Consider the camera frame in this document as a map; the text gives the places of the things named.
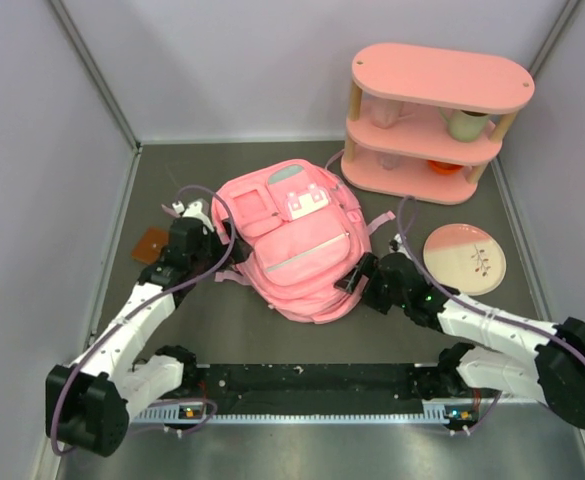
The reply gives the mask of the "pink student backpack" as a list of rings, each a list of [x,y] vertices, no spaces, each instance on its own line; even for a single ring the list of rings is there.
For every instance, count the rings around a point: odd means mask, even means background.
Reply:
[[[232,219],[236,242],[252,246],[249,259],[215,275],[218,282],[252,287],[285,318],[324,324],[360,301],[334,283],[371,252],[371,235],[394,220],[387,211],[366,221],[356,196],[334,173],[291,159],[226,182],[212,202],[211,219],[224,243]]]

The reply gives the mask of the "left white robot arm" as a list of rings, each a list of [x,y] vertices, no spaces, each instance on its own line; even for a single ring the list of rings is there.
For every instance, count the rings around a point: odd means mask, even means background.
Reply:
[[[122,309],[92,345],[45,380],[45,433],[58,456],[83,449],[101,457],[121,445],[130,423],[160,400],[183,397],[207,411],[194,353],[163,346],[144,364],[146,343],[201,281],[237,262],[241,237],[232,217],[173,220],[168,241],[133,285]]]

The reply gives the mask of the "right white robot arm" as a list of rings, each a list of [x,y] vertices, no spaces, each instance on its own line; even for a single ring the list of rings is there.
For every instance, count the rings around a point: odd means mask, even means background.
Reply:
[[[585,322],[554,324],[491,308],[439,284],[399,250],[366,253],[335,283],[381,313],[399,307],[416,325],[459,338],[439,357],[439,384],[459,396],[470,388],[533,399],[585,430]]]

